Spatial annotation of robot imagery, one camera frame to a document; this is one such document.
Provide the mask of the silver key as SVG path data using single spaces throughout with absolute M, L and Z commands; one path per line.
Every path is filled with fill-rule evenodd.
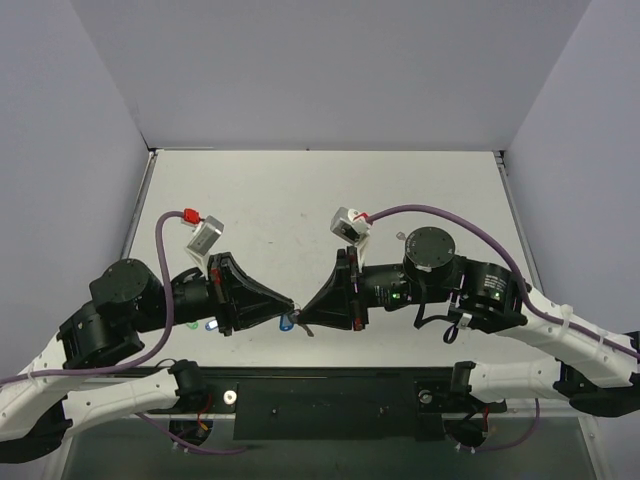
M 315 334 L 313 333 L 313 331 L 311 330 L 311 328 L 306 325 L 306 324 L 298 324 L 298 326 L 304 330 L 304 332 L 306 333 L 306 335 L 310 338 L 314 338 Z

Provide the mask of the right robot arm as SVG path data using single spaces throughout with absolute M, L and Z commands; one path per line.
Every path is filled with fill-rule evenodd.
M 301 310 L 302 324 L 360 331 L 374 308 L 418 310 L 417 329 L 436 321 L 429 304 L 446 303 L 443 340 L 475 330 L 525 343 L 545 356 L 537 361 L 484 364 L 459 361 L 452 368 L 449 402 L 468 409 L 478 401 L 548 399 L 597 417 L 617 418 L 639 409 L 639 336 L 610 334 L 576 318 L 500 265 L 455 252 L 453 238 L 436 227 L 413 231 L 399 264 L 362 266 L 359 251 L 338 251 L 333 272 Z

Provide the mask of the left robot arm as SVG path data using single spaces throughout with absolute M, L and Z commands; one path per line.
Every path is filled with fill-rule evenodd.
M 169 289 L 146 264 L 120 260 L 89 285 L 91 299 L 69 317 L 45 350 L 1 385 L 1 461 L 44 457 L 83 430 L 149 410 L 203 412 L 214 394 L 194 361 L 103 390 L 80 385 L 141 352 L 140 336 L 166 327 L 165 295 L 173 297 L 173 323 L 215 319 L 230 336 L 294 310 L 291 299 L 250 278 L 230 253 L 214 255 L 208 270 L 192 267 Z

